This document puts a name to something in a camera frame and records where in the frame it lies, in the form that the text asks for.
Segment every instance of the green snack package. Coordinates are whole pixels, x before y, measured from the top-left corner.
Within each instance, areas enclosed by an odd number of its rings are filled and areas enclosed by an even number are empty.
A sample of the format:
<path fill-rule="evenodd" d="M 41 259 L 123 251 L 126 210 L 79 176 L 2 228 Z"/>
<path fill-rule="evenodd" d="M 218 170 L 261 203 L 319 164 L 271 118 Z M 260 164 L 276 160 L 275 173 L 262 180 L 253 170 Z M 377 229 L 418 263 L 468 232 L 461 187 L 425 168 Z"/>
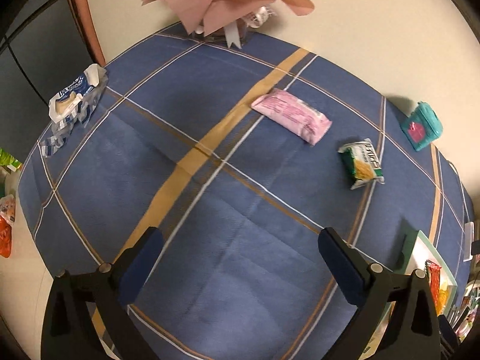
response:
<path fill-rule="evenodd" d="M 22 163 L 18 161 L 14 156 L 0 148 L 0 167 L 8 167 L 15 171 L 22 166 Z"/>
<path fill-rule="evenodd" d="M 385 183 L 380 161 L 370 139 L 343 145 L 338 152 L 352 178 L 351 190 L 375 181 Z"/>

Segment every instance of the pink package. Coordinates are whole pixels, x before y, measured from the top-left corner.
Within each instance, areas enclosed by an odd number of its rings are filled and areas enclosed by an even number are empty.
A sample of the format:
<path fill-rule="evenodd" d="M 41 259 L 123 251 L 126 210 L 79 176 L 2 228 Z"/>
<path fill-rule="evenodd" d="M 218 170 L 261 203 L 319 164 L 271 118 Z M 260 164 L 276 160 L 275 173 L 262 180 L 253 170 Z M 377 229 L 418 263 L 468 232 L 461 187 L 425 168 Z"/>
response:
<path fill-rule="evenodd" d="M 279 123 L 314 146 L 328 131 L 332 122 L 288 92 L 273 89 L 260 96 L 251 107 Z"/>

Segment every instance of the teal box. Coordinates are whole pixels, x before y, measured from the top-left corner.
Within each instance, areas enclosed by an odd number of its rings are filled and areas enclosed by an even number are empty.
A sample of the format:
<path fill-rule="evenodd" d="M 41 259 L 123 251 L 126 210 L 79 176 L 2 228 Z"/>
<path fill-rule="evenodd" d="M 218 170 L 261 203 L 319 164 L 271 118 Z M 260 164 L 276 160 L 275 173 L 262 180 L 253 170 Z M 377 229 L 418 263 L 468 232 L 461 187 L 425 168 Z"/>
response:
<path fill-rule="evenodd" d="M 435 139 L 440 138 L 443 126 L 434 110 L 424 102 L 418 103 L 402 125 L 402 130 L 418 152 L 427 147 Z"/>

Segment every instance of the wall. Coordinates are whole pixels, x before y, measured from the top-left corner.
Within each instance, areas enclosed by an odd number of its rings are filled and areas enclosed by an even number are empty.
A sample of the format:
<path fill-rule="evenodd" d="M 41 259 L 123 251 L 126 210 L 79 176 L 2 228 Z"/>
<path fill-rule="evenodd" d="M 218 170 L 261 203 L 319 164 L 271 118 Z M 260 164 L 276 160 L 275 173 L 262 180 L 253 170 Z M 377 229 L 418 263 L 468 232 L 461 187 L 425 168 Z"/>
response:
<path fill-rule="evenodd" d="M 480 44 L 453 3 L 313 1 L 316 10 L 305 17 L 275 3 L 278 17 L 262 31 L 329 59 L 387 97 L 397 98 L 406 111 L 414 102 L 430 103 L 445 130 L 437 146 L 455 163 L 472 197 L 480 196 L 480 154 L 475 151 Z M 140 0 L 89 3 L 107 60 L 175 20 L 161 2 L 144 7 Z"/>

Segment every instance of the orange snack bag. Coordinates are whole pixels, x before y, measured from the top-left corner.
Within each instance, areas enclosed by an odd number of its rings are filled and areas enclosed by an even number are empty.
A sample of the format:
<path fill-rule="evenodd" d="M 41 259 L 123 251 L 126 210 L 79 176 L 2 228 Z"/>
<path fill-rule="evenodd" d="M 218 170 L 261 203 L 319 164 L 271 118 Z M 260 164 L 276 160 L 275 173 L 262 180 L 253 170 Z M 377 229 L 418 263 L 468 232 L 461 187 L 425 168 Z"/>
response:
<path fill-rule="evenodd" d="M 11 253 L 11 226 L 0 216 L 0 256 L 9 257 Z"/>

